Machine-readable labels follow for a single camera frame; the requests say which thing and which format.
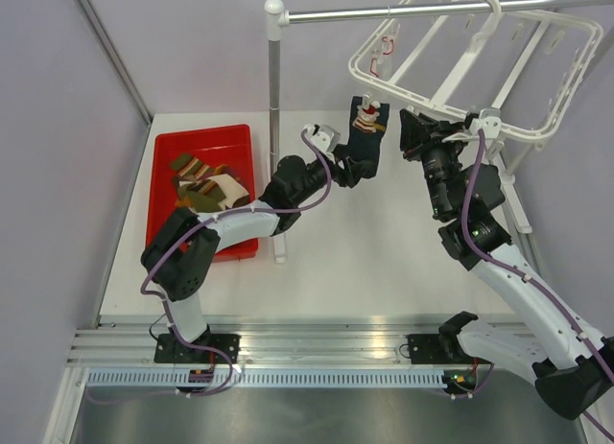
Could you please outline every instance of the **white drying rack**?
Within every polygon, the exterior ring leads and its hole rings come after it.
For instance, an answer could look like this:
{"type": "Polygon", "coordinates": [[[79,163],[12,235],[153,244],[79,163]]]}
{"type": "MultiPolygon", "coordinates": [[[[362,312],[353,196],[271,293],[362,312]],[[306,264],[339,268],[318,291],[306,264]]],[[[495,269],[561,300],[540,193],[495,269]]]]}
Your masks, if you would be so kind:
{"type": "MultiPolygon", "coordinates": [[[[315,22],[333,22],[353,19],[386,19],[380,27],[369,37],[349,62],[351,74],[359,82],[370,89],[376,89],[387,95],[404,101],[414,110],[427,111],[437,118],[462,120],[468,110],[452,106],[449,101],[463,83],[463,79],[471,72],[472,67],[480,60],[480,54],[485,51],[486,42],[494,36],[497,38],[504,13],[510,13],[518,20],[518,27],[523,27],[524,20],[538,23],[531,39],[526,44],[522,54],[510,71],[496,98],[490,104],[482,104],[500,108],[508,97],[523,69],[526,67],[539,42],[548,30],[559,27],[551,43],[553,50],[564,36],[566,30],[579,30],[585,34],[586,41],[582,48],[577,49],[571,60],[572,67],[568,73],[558,80],[558,92],[549,101],[548,112],[538,129],[525,128],[512,124],[504,124],[500,137],[489,147],[488,158],[499,166],[502,175],[502,188],[506,194],[508,204],[512,210],[515,226],[520,233],[531,233],[529,224],[518,196],[514,190],[513,172],[532,149],[543,148],[545,143],[556,132],[561,118],[567,110],[576,89],[582,81],[590,59],[603,37],[602,27],[594,21],[578,17],[558,14],[551,11],[560,8],[573,8],[585,6],[613,5],[614,0],[436,0],[421,2],[420,0],[402,0],[400,5],[380,8],[366,8],[357,10],[333,10],[325,12],[288,12],[281,0],[267,0],[267,28],[269,37],[269,82],[270,82],[270,172],[276,170],[279,161],[279,108],[280,108],[280,45],[282,28],[289,25],[315,22]],[[412,92],[401,84],[410,72],[414,63],[436,37],[443,27],[448,16],[458,14],[471,14],[464,25],[465,31],[471,25],[475,14],[490,13],[483,26],[470,37],[469,47],[464,49],[460,59],[454,64],[447,75],[438,75],[445,78],[441,86],[429,97],[426,94],[412,92]],[[431,16],[432,26],[426,35],[416,44],[415,48],[403,59],[389,78],[377,78],[370,70],[373,51],[381,46],[382,38],[397,36],[397,19],[412,16],[431,16]],[[506,168],[499,155],[506,138],[526,142],[528,145],[506,168]]],[[[273,238],[275,260],[285,262],[286,243],[283,235],[273,238]]]]}

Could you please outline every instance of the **white hook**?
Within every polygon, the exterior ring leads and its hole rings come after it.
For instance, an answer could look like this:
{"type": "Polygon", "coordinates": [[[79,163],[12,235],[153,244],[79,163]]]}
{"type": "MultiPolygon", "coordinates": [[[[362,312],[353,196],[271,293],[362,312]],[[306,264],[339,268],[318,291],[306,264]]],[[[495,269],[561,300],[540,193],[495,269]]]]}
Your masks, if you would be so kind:
{"type": "Polygon", "coordinates": [[[475,52],[477,49],[486,42],[486,40],[496,32],[499,22],[503,18],[503,10],[501,9],[501,2],[499,0],[485,0],[492,7],[492,14],[483,24],[479,32],[477,32],[471,38],[471,46],[469,51],[475,52]]]}

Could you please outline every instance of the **red plastic tray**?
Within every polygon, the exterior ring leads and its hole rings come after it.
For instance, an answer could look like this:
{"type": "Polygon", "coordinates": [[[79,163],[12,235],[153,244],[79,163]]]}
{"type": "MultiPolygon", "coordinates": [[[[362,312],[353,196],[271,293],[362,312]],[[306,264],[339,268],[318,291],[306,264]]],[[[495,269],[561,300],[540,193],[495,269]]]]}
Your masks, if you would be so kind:
{"type": "MultiPolygon", "coordinates": [[[[155,138],[153,150],[146,245],[150,243],[162,224],[175,210],[177,192],[172,182],[175,173],[169,165],[184,152],[192,154],[212,167],[221,164],[231,167],[239,174],[251,200],[255,200],[256,190],[248,125],[160,134],[155,138]]],[[[248,240],[221,250],[216,254],[215,261],[248,259],[254,257],[257,250],[258,240],[248,240]]]]}

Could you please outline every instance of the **gray floor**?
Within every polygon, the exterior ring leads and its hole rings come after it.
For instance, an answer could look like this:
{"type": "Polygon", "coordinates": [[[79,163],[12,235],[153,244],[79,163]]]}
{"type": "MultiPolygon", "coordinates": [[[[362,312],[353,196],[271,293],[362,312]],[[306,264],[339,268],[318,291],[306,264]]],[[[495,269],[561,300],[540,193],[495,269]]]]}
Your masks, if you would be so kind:
{"type": "MultiPolygon", "coordinates": [[[[125,389],[92,390],[98,399],[130,395],[125,389]]],[[[74,437],[80,444],[586,442],[578,422],[559,418],[531,386],[507,373],[496,373],[474,400],[455,403],[411,389],[249,388],[118,406],[84,401],[74,437]]]]}

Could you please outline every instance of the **white tabletop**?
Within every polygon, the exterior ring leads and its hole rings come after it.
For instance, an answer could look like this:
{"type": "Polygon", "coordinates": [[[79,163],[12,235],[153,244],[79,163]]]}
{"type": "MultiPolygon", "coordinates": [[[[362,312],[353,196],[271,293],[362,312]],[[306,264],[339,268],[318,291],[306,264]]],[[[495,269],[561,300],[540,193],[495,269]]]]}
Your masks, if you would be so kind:
{"type": "MultiPolygon", "coordinates": [[[[256,187],[261,193],[266,183],[268,113],[155,115],[106,288],[103,320],[120,322],[162,313],[157,298],[139,292],[146,275],[139,258],[145,247],[155,137],[243,123],[251,128],[256,187]]],[[[307,123],[328,124],[345,133],[348,113],[283,112],[282,155],[314,159],[299,137],[307,123]]],[[[402,159],[399,133],[395,112],[382,143],[378,176],[352,190],[335,186],[323,205],[304,213],[287,233],[286,264],[274,262],[271,240],[260,241],[253,259],[213,264],[201,288],[203,313],[429,319],[466,310],[515,320],[508,305],[440,244],[441,224],[431,218],[421,165],[402,159]]],[[[470,146],[462,159],[467,163],[474,157],[470,146]]],[[[495,215],[505,224],[500,209],[495,215]]]]}

